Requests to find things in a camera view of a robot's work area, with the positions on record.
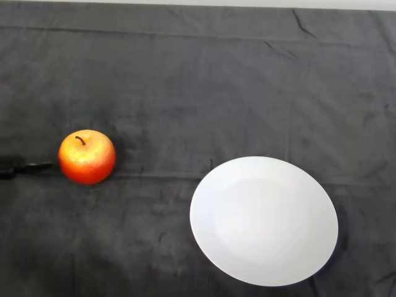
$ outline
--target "dark gray cloth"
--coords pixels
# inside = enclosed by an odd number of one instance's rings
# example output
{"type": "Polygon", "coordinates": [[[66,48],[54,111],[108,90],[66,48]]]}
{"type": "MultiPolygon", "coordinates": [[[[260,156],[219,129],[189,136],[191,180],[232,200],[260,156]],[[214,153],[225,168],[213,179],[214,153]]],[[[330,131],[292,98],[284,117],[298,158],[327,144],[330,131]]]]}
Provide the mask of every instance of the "dark gray cloth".
{"type": "Polygon", "coordinates": [[[0,181],[1,296],[396,296],[396,14],[0,3],[0,154],[56,159],[96,129],[105,182],[0,181]],[[337,209],[329,263],[264,288],[198,248],[200,179],[262,155],[337,209]]]}

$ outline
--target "tablecloth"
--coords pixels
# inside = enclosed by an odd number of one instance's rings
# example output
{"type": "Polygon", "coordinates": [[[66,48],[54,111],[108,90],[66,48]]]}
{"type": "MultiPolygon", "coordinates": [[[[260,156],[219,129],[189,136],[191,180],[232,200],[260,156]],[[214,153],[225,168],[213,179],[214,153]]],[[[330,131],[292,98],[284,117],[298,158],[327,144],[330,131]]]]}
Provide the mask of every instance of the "tablecloth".
{"type": "Polygon", "coordinates": [[[395,41],[391,12],[0,3],[0,154],[56,160],[95,129],[118,157],[96,186],[0,182],[1,296],[396,296],[395,41]],[[306,281],[243,283],[194,240],[199,181],[249,155],[336,208],[306,281]]]}

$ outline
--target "white wall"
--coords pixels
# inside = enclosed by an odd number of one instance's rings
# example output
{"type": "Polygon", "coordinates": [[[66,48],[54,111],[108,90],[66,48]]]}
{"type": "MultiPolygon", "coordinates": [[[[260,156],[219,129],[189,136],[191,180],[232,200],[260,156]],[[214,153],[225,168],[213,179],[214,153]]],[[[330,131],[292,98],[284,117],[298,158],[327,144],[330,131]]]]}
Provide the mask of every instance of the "white wall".
{"type": "Polygon", "coordinates": [[[114,2],[196,6],[301,7],[396,11],[396,0],[68,0],[68,2],[114,2]]]}

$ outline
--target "apple stem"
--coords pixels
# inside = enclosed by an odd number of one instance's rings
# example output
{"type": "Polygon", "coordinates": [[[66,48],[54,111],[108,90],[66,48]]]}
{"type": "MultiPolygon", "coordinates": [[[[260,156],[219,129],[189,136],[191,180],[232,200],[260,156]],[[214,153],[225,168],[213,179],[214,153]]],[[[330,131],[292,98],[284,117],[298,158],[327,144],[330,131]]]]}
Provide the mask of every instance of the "apple stem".
{"type": "Polygon", "coordinates": [[[82,142],[82,145],[85,145],[85,142],[84,142],[84,140],[82,140],[82,138],[81,138],[80,136],[76,136],[75,138],[76,138],[76,139],[80,139],[80,140],[81,140],[81,142],[82,142]]]}

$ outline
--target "plate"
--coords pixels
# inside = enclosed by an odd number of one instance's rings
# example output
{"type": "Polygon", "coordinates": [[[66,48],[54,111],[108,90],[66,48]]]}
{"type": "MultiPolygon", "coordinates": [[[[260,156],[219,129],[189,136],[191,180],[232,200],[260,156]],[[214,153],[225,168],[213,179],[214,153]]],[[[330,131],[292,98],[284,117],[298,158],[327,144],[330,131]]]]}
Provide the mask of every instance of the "plate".
{"type": "Polygon", "coordinates": [[[190,222],[210,261],[261,286],[310,277],[328,261],[338,236],[337,214],[321,185],[298,167],[267,157],[213,169],[192,197],[190,222]]]}

